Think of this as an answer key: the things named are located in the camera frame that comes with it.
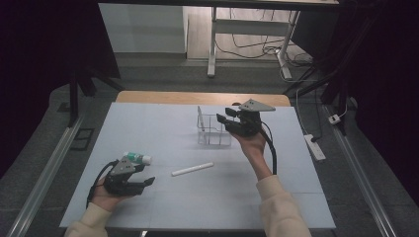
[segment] metal stand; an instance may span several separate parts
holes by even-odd
[[[290,43],[291,35],[293,34],[293,29],[295,28],[295,23],[296,23],[296,19],[298,18],[298,14],[299,14],[299,12],[295,12],[293,14],[293,19],[291,20],[291,22],[289,24],[289,29],[288,29],[286,37],[284,39],[283,47],[277,53],[277,58],[278,58],[278,61],[280,62],[281,70],[283,71],[284,78],[286,80],[292,79],[290,70],[287,66],[286,53],[287,53],[288,45]]]
[[[299,12],[295,12],[293,19],[288,22],[263,22],[263,21],[245,21],[232,19],[217,19],[216,7],[212,7],[211,15],[211,33],[209,44],[209,68],[208,77],[215,76],[215,35],[216,34],[235,34],[235,35],[253,35],[253,36],[273,36],[285,37],[283,47],[277,52],[277,57],[281,69],[286,79],[292,79],[287,67],[285,54],[293,34],[296,19]]]

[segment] white marker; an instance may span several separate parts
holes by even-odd
[[[202,170],[202,169],[205,169],[205,168],[209,168],[209,167],[212,167],[212,166],[213,166],[213,163],[209,162],[209,163],[206,163],[206,164],[203,164],[203,165],[194,166],[194,167],[191,167],[191,168],[186,168],[186,169],[183,169],[183,170],[178,170],[178,171],[172,172],[172,176],[183,175],[183,174],[191,173],[191,172],[194,172],[194,171],[197,171],[197,170]]]

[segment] hand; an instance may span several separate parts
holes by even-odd
[[[239,136],[234,133],[231,135],[238,140],[241,150],[250,162],[263,159],[266,140],[260,132],[254,136]]]
[[[109,194],[103,186],[104,181],[105,177],[98,181],[97,187],[95,189],[95,194],[92,198],[92,202],[98,205],[99,207],[112,212],[114,211],[118,203],[120,203],[124,199],[131,198],[131,196],[120,197]]]
[[[231,135],[240,143],[241,150],[252,165],[258,180],[260,181],[266,177],[272,176],[272,172],[263,156],[266,140],[262,134],[258,132],[254,136],[246,137],[234,133],[231,133]]]

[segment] metal frame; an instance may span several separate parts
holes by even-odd
[[[287,66],[285,55],[291,35],[295,27],[299,12],[295,12],[292,20],[288,22],[263,22],[263,21],[244,21],[232,19],[217,19],[216,7],[212,7],[211,12],[211,32],[209,43],[209,68],[208,77],[215,76],[215,35],[216,34],[236,34],[253,36],[273,36],[285,37],[281,50],[277,52],[277,58],[281,65],[285,79],[292,79],[290,70]]]
[[[43,168],[37,183],[35,184],[24,206],[16,217],[12,228],[9,230],[7,237],[25,236],[27,233],[35,215],[37,214],[38,209],[40,208],[43,198],[45,197],[56,175],[56,172],[61,166],[61,163],[67,154],[68,149],[70,148],[71,142],[73,141],[81,123],[83,122],[83,119],[85,118],[87,107],[88,105],[86,105],[84,111],[79,114],[79,117],[74,121],[74,124],[71,127],[68,127],[62,134],[61,139],[59,140],[57,146],[55,147],[48,160],[48,163]]]
[[[326,106],[323,106],[323,112],[327,117],[332,116]],[[397,234],[392,227],[391,221],[385,209],[383,208],[381,201],[377,197],[377,194],[374,191],[373,186],[371,185],[370,180],[368,179],[367,174],[363,169],[363,166],[358,160],[358,157],[354,152],[351,143],[349,142],[348,138],[340,132],[340,129],[337,126],[333,126],[333,132],[343,153],[345,154],[349,168],[351,169],[352,174],[354,175],[354,178],[357,181],[361,192],[363,193],[364,199],[371,209],[372,215],[376,220],[377,227],[381,232],[381,235],[384,237],[396,237]]]

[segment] wooden edge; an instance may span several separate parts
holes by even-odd
[[[118,94],[117,102],[230,106],[233,103],[244,103],[249,99],[273,107],[289,107],[291,105],[289,98],[285,95],[154,91],[122,91]]]

